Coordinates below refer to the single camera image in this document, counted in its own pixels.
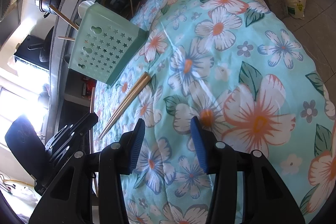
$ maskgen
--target wooden chopstick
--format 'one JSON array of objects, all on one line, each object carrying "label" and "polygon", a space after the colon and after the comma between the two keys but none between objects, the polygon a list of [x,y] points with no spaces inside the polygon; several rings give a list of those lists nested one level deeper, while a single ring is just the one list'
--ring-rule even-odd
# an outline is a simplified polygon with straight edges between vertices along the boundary
[{"label": "wooden chopstick", "polygon": [[[96,91],[96,88],[93,88],[92,93],[91,93],[90,113],[93,113],[94,109],[95,109],[95,91]],[[92,154],[92,153],[94,153],[94,150],[93,150],[93,128],[90,129],[89,133],[90,133],[90,153]],[[96,190],[96,196],[98,197],[98,183],[97,183],[97,178],[96,177],[93,178],[93,184],[94,184],[94,188]]]},{"label": "wooden chopstick", "polygon": [[120,116],[124,113],[127,107],[131,104],[131,102],[135,99],[135,97],[137,97],[137,95],[148,84],[150,80],[151,80],[151,77],[147,74],[145,78],[140,82],[139,85],[134,84],[130,92],[127,94],[127,97],[125,97],[125,99],[119,105],[115,113],[112,115],[111,119],[108,121],[107,125],[105,126],[104,130],[99,136],[100,139],[102,139],[106,135],[106,133],[111,129],[111,127],[120,118]]},{"label": "wooden chopstick", "polygon": [[58,39],[65,39],[65,40],[75,41],[75,39],[72,38],[72,37],[58,37]]},{"label": "wooden chopstick", "polygon": [[[121,101],[119,107],[121,107],[121,105],[123,105],[123,104],[125,103],[125,101],[127,100],[127,98],[131,95],[132,91],[133,91],[138,85],[140,85],[140,83],[146,78],[147,75],[148,75],[148,73],[145,71],[145,72],[139,77],[139,79],[138,79],[138,80],[134,83],[134,85],[132,86],[131,90],[126,94],[125,98]],[[111,117],[110,117],[110,119],[108,120],[108,122],[107,122],[106,126],[104,127],[103,131],[100,133],[99,138],[102,137],[103,132],[105,132],[105,130],[106,130],[108,124],[112,121],[112,119],[114,118],[114,115],[116,114],[116,112],[117,112],[117,109],[115,110],[114,113],[111,114]]]},{"label": "wooden chopstick", "polygon": [[56,7],[50,4],[49,8],[53,10],[61,19],[63,19],[66,23],[68,23],[75,30],[77,31],[79,30],[79,27],[74,22],[72,22],[70,19],[68,19],[64,14],[62,14],[62,12],[60,12]]}]

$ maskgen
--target floral blanket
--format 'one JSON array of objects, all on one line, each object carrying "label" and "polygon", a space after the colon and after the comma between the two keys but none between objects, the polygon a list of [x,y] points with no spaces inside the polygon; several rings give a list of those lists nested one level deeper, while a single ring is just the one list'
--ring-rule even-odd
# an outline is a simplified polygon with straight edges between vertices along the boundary
[{"label": "floral blanket", "polygon": [[[293,34],[255,0],[148,0],[132,22],[149,38],[114,86],[97,84],[94,127],[97,152],[145,121],[137,168],[122,177],[130,222],[205,223],[213,177],[190,135],[198,116],[235,150],[261,150],[308,223],[335,185],[335,107]],[[99,140],[144,71],[151,82]],[[237,223],[242,195],[240,174]]]}]

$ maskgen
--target white flower print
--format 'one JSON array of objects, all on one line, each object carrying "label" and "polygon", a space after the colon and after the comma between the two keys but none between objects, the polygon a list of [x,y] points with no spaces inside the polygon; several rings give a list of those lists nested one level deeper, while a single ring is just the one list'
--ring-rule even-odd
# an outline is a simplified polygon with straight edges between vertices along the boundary
[{"label": "white flower print", "polygon": [[134,69],[125,72],[120,79],[120,85],[117,86],[117,95],[119,101],[122,101],[133,85]]},{"label": "white flower print", "polygon": [[212,56],[202,56],[197,52],[197,45],[201,39],[192,39],[189,51],[178,46],[170,57],[170,70],[173,74],[168,78],[168,85],[173,90],[182,89],[184,95],[189,93],[189,85],[194,80],[201,80],[208,76],[214,61]]},{"label": "white flower print", "polygon": [[151,212],[153,215],[156,215],[156,216],[160,216],[160,215],[161,215],[160,210],[159,210],[158,207],[156,207],[155,205],[151,205],[151,206],[150,206],[150,212]]},{"label": "white flower print", "polygon": [[282,175],[298,173],[299,166],[302,164],[302,158],[298,158],[295,154],[290,154],[287,160],[280,163],[282,168]]},{"label": "white flower print", "polygon": [[218,64],[218,66],[215,68],[216,80],[223,80],[224,82],[227,82],[230,74],[231,70],[228,69],[227,63]]},{"label": "white flower print", "polygon": [[201,195],[200,187],[211,186],[209,177],[204,173],[200,167],[197,157],[191,165],[186,156],[181,156],[178,159],[179,165],[182,167],[182,172],[176,172],[176,181],[183,182],[183,184],[175,190],[175,195],[180,198],[188,191],[192,199],[197,199]]},{"label": "white flower print", "polygon": [[329,99],[329,93],[326,86],[323,84],[323,94],[325,99],[324,112],[329,117],[330,120],[336,119],[335,105]]},{"label": "white flower print", "polygon": [[231,14],[242,14],[246,12],[249,5],[242,0],[209,0],[201,8],[212,10],[216,7],[224,7]]},{"label": "white flower print", "polygon": [[154,29],[145,44],[145,56],[148,62],[153,61],[155,59],[155,54],[158,52],[162,54],[168,44],[164,41],[166,38],[166,34],[163,31],[159,31],[158,29]]},{"label": "white flower print", "polygon": [[200,53],[208,52],[213,43],[218,51],[232,47],[236,36],[230,30],[239,28],[243,22],[240,17],[228,13],[223,7],[214,9],[211,17],[212,20],[204,20],[195,27],[196,34],[207,37],[199,43]]},{"label": "white flower print", "polygon": [[193,105],[178,104],[176,106],[173,126],[179,134],[190,133],[190,120],[197,116],[204,129],[212,131],[218,140],[221,139],[222,133],[229,127],[225,124],[223,116],[223,106],[226,98],[229,96],[228,91],[224,91],[215,99],[206,84],[194,81],[189,86],[189,91],[193,99]]},{"label": "white flower print", "polygon": [[149,85],[146,85],[140,92],[138,99],[140,106],[135,111],[135,120],[139,118],[145,121],[146,127],[153,127],[161,121],[162,113],[159,109],[154,109],[154,105],[162,96],[163,86],[159,86],[157,90],[152,92]]},{"label": "white flower print", "polygon": [[167,20],[171,21],[173,23],[173,29],[177,30],[180,26],[180,22],[186,22],[187,17],[183,14],[185,12],[185,9],[176,9],[175,14],[173,16],[167,17]]},{"label": "white flower print", "polygon": [[281,29],[281,40],[272,31],[266,31],[265,35],[272,42],[271,46],[260,45],[258,47],[258,53],[262,55],[272,55],[271,59],[268,60],[268,65],[270,67],[276,66],[280,59],[283,58],[283,62],[288,69],[294,67],[293,57],[299,61],[303,61],[303,55],[299,52],[302,46],[297,41],[291,41],[289,34],[286,30]]},{"label": "white flower print", "polygon": [[145,177],[146,185],[158,195],[162,189],[162,180],[170,185],[176,178],[175,168],[170,164],[171,146],[165,137],[161,137],[149,148],[147,140],[143,140],[135,173]]},{"label": "white flower print", "polygon": [[127,216],[128,220],[132,224],[153,224],[150,216],[147,213],[139,213],[138,205],[134,200],[129,199],[127,201]]},{"label": "white flower print", "polygon": [[160,220],[159,224],[204,224],[208,216],[208,206],[205,204],[192,205],[183,213],[181,208],[168,202],[162,211],[166,220]]}]

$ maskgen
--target window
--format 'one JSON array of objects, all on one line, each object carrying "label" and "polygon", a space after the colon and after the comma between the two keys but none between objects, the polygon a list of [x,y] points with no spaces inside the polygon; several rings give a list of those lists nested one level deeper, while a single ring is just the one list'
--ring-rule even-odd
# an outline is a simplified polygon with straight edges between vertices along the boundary
[{"label": "window", "polygon": [[47,110],[37,102],[29,101],[0,87],[0,143],[7,146],[5,135],[11,124],[22,114],[27,116],[36,133],[40,133],[46,113]]}]

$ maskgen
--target orange flower print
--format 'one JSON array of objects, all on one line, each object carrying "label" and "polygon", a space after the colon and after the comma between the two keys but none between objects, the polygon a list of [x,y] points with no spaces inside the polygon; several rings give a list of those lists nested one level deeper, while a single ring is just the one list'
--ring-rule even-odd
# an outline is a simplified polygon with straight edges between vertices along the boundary
[{"label": "orange flower print", "polygon": [[268,157],[268,145],[289,141],[295,127],[295,115],[277,115],[286,97],[285,88],[275,75],[261,81],[256,102],[249,88],[240,84],[224,103],[224,118],[234,127],[222,135],[234,150],[250,153],[260,150]]},{"label": "orange flower print", "polygon": [[201,7],[206,10],[224,7],[229,13],[237,15],[246,12],[249,5],[241,0],[209,0]]},{"label": "orange flower print", "polygon": [[331,151],[326,150],[314,158],[310,164],[308,180],[310,185],[317,186],[308,204],[307,212],[318,209],[330,196],[336,180],[336,129],[333,128]]},{"label": "orange flower print", "polygon": [[166,38],[166,34],[163,31],[159,31],[158,29],[154,29],[145,44],[145,56],[147,60],[150,62],[155,59],[155,54],[158,52],[159,54],[163,53],[168,44],[164,41]]}]

